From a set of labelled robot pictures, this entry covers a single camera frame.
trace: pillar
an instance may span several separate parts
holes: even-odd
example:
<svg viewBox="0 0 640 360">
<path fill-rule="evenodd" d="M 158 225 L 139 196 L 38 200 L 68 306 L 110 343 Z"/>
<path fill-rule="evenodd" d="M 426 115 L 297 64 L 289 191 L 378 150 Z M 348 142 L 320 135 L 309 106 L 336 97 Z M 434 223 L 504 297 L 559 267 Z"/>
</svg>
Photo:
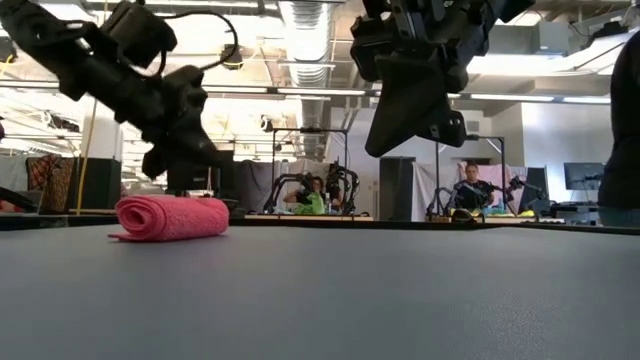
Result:
<svg viewBox="0 0 640 360">
<path fill-rule="evenodd" d="M 85 107 L 80 145 L 82 158 L 79 166 L 74 166 L 68 205 L 70 209 L 77 208 L 78 182 L 81 178 L 79 174 L 82 174 L 86 157 L 80 209 L 85 211 L 113 209 L 121 193 L 124 134 L 120 124 L 114 120 L 111 109 L 90 97 L 83 99 L 82 103 Z"/>
</svg>

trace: pipe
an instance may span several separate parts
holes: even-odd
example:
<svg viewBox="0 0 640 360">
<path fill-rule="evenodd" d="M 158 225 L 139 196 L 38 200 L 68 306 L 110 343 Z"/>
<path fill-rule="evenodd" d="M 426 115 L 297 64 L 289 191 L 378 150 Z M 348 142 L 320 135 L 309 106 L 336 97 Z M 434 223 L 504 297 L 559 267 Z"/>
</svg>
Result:
<svg viewBox="0 0 640 360">
<path fill-rule="evenodd" d="M 309 2 L 279 2 L 287 33 L 289 60 L 324 63 L 329 60 L 333 5 Z M 296 87 L 325 88 L 330 69 L 317 64 L 289 68 Z M 302 126 L 321 127 L 323 103 L 301 100 Z M 316 139 L 304 139 L 305 157 L 316 156 Z"/>
</svg>

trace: ceiling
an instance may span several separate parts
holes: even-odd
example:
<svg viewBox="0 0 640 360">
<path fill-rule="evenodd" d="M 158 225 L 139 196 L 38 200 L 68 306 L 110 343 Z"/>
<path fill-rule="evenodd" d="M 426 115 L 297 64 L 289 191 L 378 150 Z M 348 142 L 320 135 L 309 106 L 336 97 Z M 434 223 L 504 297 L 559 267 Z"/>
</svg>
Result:
<svg viewBox="0 0 640 360">
<path fill-rule="evenodd" d="M 327 39 L 329 51 L 319 67 L 328 68 L 326 86 L 332 89 L 370 89 L 379 84 L 368 84 L 359 78 L 350 57 L 352 36 L 350 27 L 356 16 L 364 13 L 362 2 L 336 0 L 331 7 L 330 36 Z M 49 4 L 47 8 L 61 18 L 94 20 L 98 23 L 105 16 L 105 2 L 92 0 L 83 2 L 86 12 L 78 7 Z M 109 0 L 107 9 L 112 9 L 115 1 Z M 147 6 L 156 13 L 181 13 L 193 9 L 214 9 L 227 15 L 240 37 L 243 67 L 230 71 L 224 67 L 214 68 L 206 73 L 206 85 L 220 86 L 295 86 L 292 73 L 298 74 L 300 62 L 290 59 L 291 38 L 287 25 L 279 16 L 275 2 L 261 2 L 262 15 L 258 14 L 258 2 L 239 1 L 187 1 L 148 0 Z M 584 51 L 576 50 L 583 45 L 593 26 L 611 18 L 623 18 L 633 24 L 635 11 L 629 10 L 629 1 L 538 1 L 531 11 L 503 26 L 535 26 L 540 21 L 573 25 L 568 26 L 569 41 L 574 48 L 571 55 L 531 55 L 489 54 L 476 58 L 469 66 L 470 83 L 466 89 L 471 93 L 489 94 L 554 94 L 571 96 L 606 96 L 611 65 L 625 39 L 605 39 L 596 41 Z M 169 56 L 166 72 L 183 65 L 204 65 L 215 61 L 225 44 L 231 43 L 231 35 L 226 33 L 226 25 L 211 16 L 197 15 L 168 21 L 179 40 L 178 47 Z M 302 46 L 315 46 L 308 41 Z M 152 64 L 152 73 L 157 67 Z M 46 69 L 23 52 L 18 53 L 15 63 L 0 68 L 0 80 L 57 81 Z M 369 107 L 375 101 L 368 98 L 323 95 L 316 97 L 268 96 L 246 94 L 212 94 L 202 114 L 203 127 L 220 148 L 235 147 L 238 159 L 271 159 L 271 134 L 261 129 L 262 120 L 273 121 L 274 126 L 297 128 L 305 125 L 303 103 L 319 103 L 320 109 L 329 107 Z M 0 87 L 0 115 L 7 134 L 14 139 L 3 141 L 2 153 L 25 151 L 57 152 L 78 154 L 80 134 L 51 126 L 47 114 L 54 114 L 83 126 L 86 115 L 86 101 L 75 103 L 52 90 L 34 90 Z M 505 106 L 504 102 L 488 100 L 458 100 L 453 106 L 460 110 L 481 110 L 491 116 Z M 329 124 L 323 113 L 318 124 Z M 353 116 L 358 121 L 370 121 Z M 130 174 L 139 175 L 140 159 L 148 145 L 139 141 L 139 132 L 125 124 L 125 145 L 123 163 Z M 52 136 L 66 135 L 65 140 L 55 140 Z M 311 148 L 322 154 L 326 137 L 300 136 L 298 132 L 278 134 L 283 143 L 278 156 L 281 159 L 296 159 L 309 156 Z"/>
</svg>

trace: metal frame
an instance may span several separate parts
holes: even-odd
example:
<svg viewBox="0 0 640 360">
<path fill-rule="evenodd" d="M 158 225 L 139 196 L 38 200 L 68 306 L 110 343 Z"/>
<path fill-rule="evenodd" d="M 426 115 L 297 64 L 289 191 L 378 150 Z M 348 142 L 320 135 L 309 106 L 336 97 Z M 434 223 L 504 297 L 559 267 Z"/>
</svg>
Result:
<svg viewBox="0 0 640 360">
<path fill-rule="evenodd" d="M 298 131 L 301 134 L 328 134 L 328 133 L 340 133 L 344 137 L 344 168 L 348 169 L 347 157 L 349 155 L 349 135 L 347 130 L 344 129 L 314 129 L 314 128 L 273 128 L 271 132 L 271 186 L 276 180 L 276 134 L 279 131 Z"/>
<path fill-rule="evenodd" d="M 506 199 L 507 199 L 507 180 L 504 178 L 506 174 L 506 163 L 505 163 L 505 153 L 504 153 L 504 137 L 502 136 L 480 136 L 480 135 L 467 135 L 465 141 L 480 141 L 486 140 L 491 147 L 496 150 L 500 154 L 500 165 L 502 170 L 502 206 L 503 209 L 506 208 Z M 500 143 L 500 147 L 496 146 L 491 140 L 497 140 Z M 436 189 L 440 188 L 440 152 L 444 151 L 447 148 L 447 145 L 440 148 L 440 143 L 436 142 Z M 437 208 L 440 208 L 440 198 L 436 200 Z"/>
</svg>

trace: green shirt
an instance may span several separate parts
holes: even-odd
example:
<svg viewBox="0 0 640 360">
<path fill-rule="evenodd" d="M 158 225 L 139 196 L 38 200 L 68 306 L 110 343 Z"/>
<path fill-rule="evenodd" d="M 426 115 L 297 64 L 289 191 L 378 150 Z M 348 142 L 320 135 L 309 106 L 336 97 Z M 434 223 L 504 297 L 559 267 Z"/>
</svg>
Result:
<svg viewBox="0 0 640 360">
<path fill-rule="evenodd" d="M 324 215 L 324 199 L 319 193 L 309 194 L 307 200 L 311 201 L 311 204 L 299 204 L 295 210 L 296 215 Z"/>
</svg>

